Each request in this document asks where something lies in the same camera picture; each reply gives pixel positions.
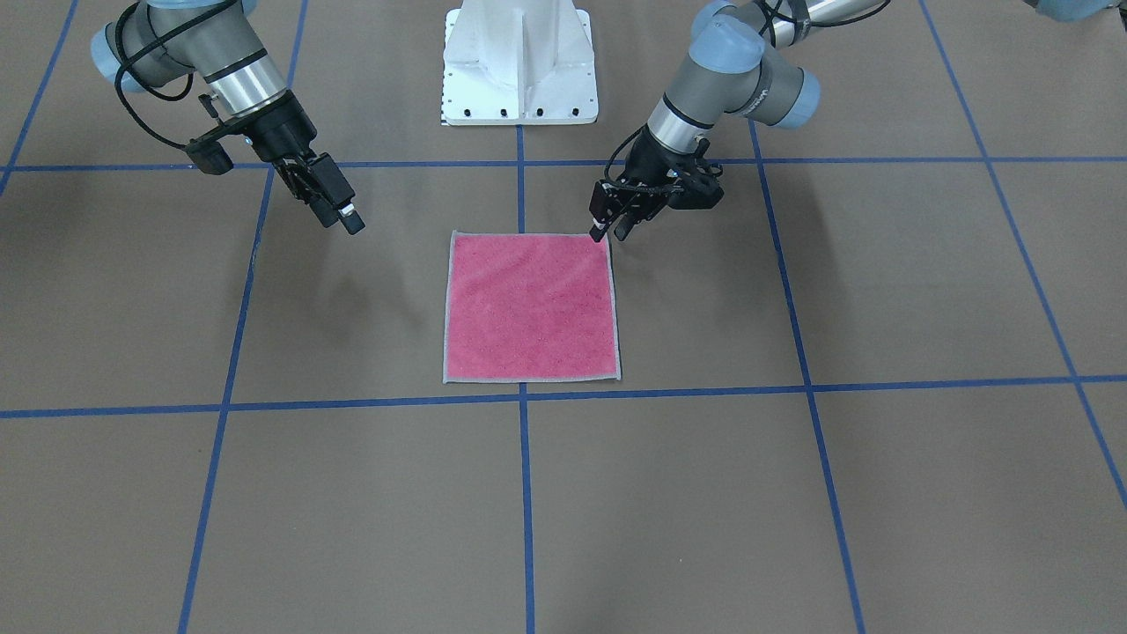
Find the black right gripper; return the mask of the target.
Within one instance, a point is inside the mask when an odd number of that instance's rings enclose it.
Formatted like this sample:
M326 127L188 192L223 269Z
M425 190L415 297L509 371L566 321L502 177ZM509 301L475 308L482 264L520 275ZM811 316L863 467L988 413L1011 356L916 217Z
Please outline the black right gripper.
M292 90L239 119L240 133L261 162L282 162L279 175L293 196L313 209L321 227L341 225L348 234L365 229L353 203L356 193L341 168L313 149L317 130Z

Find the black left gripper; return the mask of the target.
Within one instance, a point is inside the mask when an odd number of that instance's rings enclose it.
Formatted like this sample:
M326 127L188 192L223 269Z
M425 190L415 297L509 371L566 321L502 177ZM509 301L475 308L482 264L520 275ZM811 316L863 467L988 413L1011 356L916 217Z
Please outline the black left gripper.
M627 149L622 173L616 185L596 181L591 195L589 213L593 225L589 236L601 242L607 229L615 224L616 241L625 241L637 225L647 220L646 212L667 208L674 191L674 173L706 166L706 140L689 141L689 152L665 148L651 130L636 130L616 152Z

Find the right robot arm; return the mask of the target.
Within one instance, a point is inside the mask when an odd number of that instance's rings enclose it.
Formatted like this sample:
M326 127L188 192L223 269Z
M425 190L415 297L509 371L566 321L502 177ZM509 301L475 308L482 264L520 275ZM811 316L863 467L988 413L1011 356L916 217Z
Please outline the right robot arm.
M241 136L323 227L362 232L350 182L330 155L314 151L313 120L248 21L254 6L136 1L95 33L90 56L126 111L130 92L175 102L201 79L206 90L199 102L215 125L186 142L166 139L166 145L184 152L202 173L225 175L233 162L222 141Z

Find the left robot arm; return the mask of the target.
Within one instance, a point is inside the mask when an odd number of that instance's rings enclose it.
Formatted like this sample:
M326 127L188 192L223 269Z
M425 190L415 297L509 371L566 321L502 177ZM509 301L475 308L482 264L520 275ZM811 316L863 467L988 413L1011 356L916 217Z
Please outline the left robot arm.
M886 1L710 1L689 26L687 52L644 124L607 157L593 186L589 236L625 240L664 209L704 211L722 197L707 157L721 120L797 130L820 105L820 80L784 57L822 32L873 36ZM1122 1L912 1L925 47L947 28L940 61L962 71L955 98L971 139L1003 159L1122 160Z

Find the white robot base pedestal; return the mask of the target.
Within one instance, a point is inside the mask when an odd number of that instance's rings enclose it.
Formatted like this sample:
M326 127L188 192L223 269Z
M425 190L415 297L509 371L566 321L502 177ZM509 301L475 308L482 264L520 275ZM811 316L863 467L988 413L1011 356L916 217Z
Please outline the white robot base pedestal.
M556 126L598 119L592 20L571 1L464 1L444 25L440 123Z

